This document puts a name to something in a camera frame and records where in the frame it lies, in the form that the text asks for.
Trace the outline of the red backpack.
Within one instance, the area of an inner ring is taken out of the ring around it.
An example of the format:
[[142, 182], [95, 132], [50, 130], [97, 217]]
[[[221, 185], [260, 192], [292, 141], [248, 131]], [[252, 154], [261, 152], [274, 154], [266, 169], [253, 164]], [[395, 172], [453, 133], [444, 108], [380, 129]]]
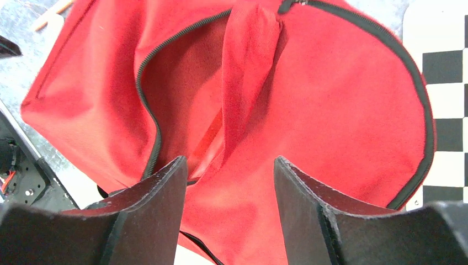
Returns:
[[76, 1], [20, 111], [108, 193], [185, 156], [179, 243], [223, 264], [287, 263], [278, 156], [398, 210], [435, 151], [413, 58], [346, 1]]

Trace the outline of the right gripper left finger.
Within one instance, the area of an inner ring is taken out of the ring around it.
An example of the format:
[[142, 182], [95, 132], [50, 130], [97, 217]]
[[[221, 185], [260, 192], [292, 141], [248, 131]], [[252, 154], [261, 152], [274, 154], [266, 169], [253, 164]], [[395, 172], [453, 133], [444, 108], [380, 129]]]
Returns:
[[173, 264], [188, 167], [179, 156], [93, 209], [1, 205], [2, 264]]

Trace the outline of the orange pencil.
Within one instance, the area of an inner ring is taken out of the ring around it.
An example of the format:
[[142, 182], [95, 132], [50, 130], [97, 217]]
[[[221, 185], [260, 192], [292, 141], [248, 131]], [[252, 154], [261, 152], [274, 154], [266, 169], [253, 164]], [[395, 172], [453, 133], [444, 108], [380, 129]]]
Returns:
[[71, 5], [73, 5], [75, 0], [59, 0], [55, 4], [53, 4], [45, 13], [43, 13], [41, 16], [36, 19], [32, 25], [30, 26], [30, 29], [32, 31], [38, 31], [45, 27], [49, 21], [52, 20], [53, 17], [56, 15], [60, 15], [63, 13], [66, 9], [68, 9]]

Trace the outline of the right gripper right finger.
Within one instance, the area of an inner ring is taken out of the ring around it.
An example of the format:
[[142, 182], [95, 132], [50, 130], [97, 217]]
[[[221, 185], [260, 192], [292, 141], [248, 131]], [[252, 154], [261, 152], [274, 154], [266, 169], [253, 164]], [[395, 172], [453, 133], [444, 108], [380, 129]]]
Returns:
[[467, 204], [412, 211], [351, 198], [284, 157], [274, 185], [289, 264], [466, 264]]

